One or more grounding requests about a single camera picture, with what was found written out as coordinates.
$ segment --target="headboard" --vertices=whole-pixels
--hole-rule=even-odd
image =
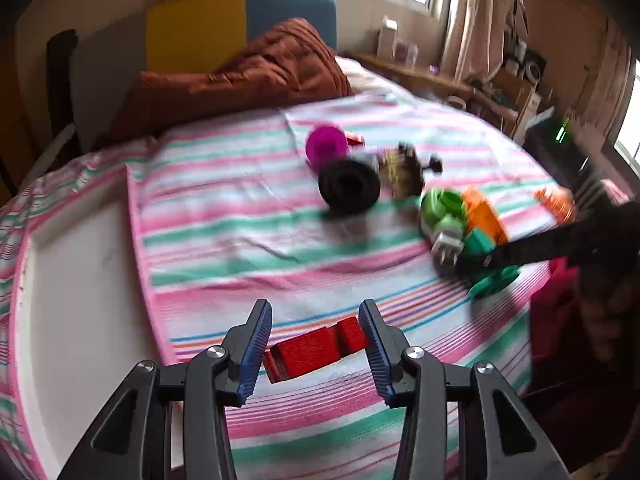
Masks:
[[[47,56],[47,64],[62,67],[47,67],[54,132],[73,121],[80,149],[88,152],[141,70],[212,72],[273,25],[293,17],[305,18],[336,48],[334,0],[171,0],[112,23],[74,48],[72,42],[66,62]],[[49,47],[55,40],[68,45],[70,32],[53,37]],[[56,84],[56,78],[62,81]],[[60,103],[65,93],[66,103]]]

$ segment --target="red block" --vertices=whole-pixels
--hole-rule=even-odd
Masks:
[[[353,132],[345,132],[344,136],[347,138],[347,144],[349,146],[364,146],[364,137]]]
[[[348,317],[273,345],[264,353],[263,363],[271,383],[277,383],[335,363],[366,345],[358,321]]]

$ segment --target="yellow panel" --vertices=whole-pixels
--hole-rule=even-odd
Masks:
[[[171,0],[146,15],[146,67],[212,72],[246,46],[244,0]]]

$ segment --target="pink ball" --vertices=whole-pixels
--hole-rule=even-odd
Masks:
[[[348,152],[347,137],[332,124],[316,126],[306,139],[306,158],[316,170],[336,158],[344,158]]]

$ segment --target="teal toy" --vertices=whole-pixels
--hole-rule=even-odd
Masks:
[[[483,254],[492,251],[495,243],[482,229],[473,229],[465,238],[463,254]],[[520,275],[517,266],[507,267],[502,270],[491,270],[476,274],[471,278],[472,286],[469,295],[479,300],[496,292],[500,292],[513,283]]]

